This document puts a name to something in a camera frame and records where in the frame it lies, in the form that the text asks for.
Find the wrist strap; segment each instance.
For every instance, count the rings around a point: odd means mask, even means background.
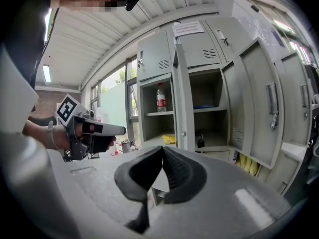
[[[48,125],[48,131],[47,131],[49,149],[58,149],[58,147],[54,143],[54,138],[53,138],[54,129],[55,127],[53,126],[53,121],[50,121]]]

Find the brick wall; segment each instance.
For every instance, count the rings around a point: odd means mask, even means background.
[[[55,91],[37,91],[39,99],[35,104],[35,111],[31,113],[34,118],[47,118],[56,112],[56,103],[62,102],[67,93]],[[81,102],[81,94],[69,93]]]

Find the paper notice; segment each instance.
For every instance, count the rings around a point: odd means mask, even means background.
[[[199,21],[188,22],[172,26],[174,36],[182,36],[186,34],[202,33],[205,32]]]

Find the window frame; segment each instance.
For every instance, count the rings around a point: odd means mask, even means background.
[[[131,68],[132,68],[132,61],[137,59],[137,55],[134,55],[131,58],[127,58],[125,62],[121,63],[119,66],[114,68],[108,74],[106,74],[101,80],[99,80],[91,89],[91,108],[94,102],[97,101],[97,107],[101,106],[101,90],[102,90],[102,82],[107,79],[109,76],[120,70],[125,66],[125,114],[126,114],[126,126],[127,126],[127,133],[129,141],[133,141],[135,144],[134,138],[134,130],[133,130],[133,123],[139,122],[138,116],[131,116],[131,107],[132,107],[132,97],[131,97],[131,86],[137,83],[137,78],[134,77],[132,79],[128,79],[131,77]]]

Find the yellow object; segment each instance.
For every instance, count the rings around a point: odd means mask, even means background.
[[[251,162],[251,166],[249,168],[249,173],[253,176],[257,174],[258,171],[258,163],[256,161]]]
[[[240,161],[240,166],[241,168],[245,168],[246,165],[246,156],[244,154],[239,154],[239,161]]]
[[[174,143],[176,143],[175,136],[163,135],[162,138],[164,140],[164,144],[174,144]]]
[[[259,164],[244,154],[239,153],[239,160],[236,161],[236,165],[240,166],[247,173],[255,176],[258,171]]]

